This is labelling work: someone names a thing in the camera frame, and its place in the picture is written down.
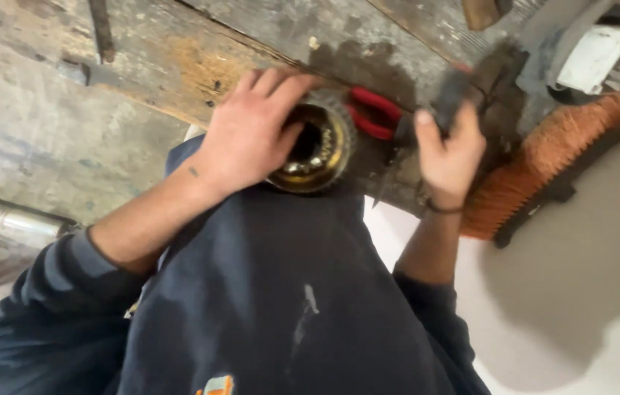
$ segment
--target hand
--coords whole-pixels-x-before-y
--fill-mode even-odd
[[[182,167],[222,198],[263,181],[293,148],[303,124],[284,123],[317,82],[288,68],[247,72],[215,109],[200,149]]]
[[[426,110],[415,113],[415,132],[420,145],[420,169],[432,190],[432,202],[444,210],[462,207],[486,149],[473,103],[462,104],[449,139],[444,142]]]

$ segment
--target pliers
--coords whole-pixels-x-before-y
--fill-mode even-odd
[[[392,140],[403,111],[396,104],[385,97],[374,94],[361,86],[354,86],[350,89],[351,102],[346,104],[347,111],[351,115],[357,129],[365,131],[368,135],[380,140]],[[380,113],[381,118],[385,118],[385,125],[372,121],[369,117],[359,112],[354,103],[370,108]]]

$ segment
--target wooden workbench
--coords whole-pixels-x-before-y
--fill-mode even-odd
[[[110,0],[115,61],[96,62],[86,1],[0,0],[0,43],[37,62],[90,69],[90,85],[205,126],[252,68],[295,65],[339,86],[367,86],[412,111],[429,106],[449,62],[475,65],[516,34],[544,0],[517,0],[484,32],[468,31],[458,0]],[[385,147],[362,137],[352,177],[374,195]],[[385,200],[419,213],[408,158]]]

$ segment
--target brush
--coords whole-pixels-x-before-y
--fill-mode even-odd
[[[559,107],[493,170],[464,208],[461,234],[510,243],[515,231],[550,201],[576,193],[571,182],[620,142],[620,92],[581,106]]]

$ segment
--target wrist band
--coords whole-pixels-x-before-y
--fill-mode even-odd
[[[425,206],[427,206],[427,208],[429,209],[429,211],[432,211],[434,213],[437,214],[459,214],[460,212],[464,211],[464,207],[457,207],[455,209],[442,209],[440,207],[437,207],[434,205],[434,202],[432,202],[432,198],[430,197],[429,199],[427,199],[427,202],[425,203]]]

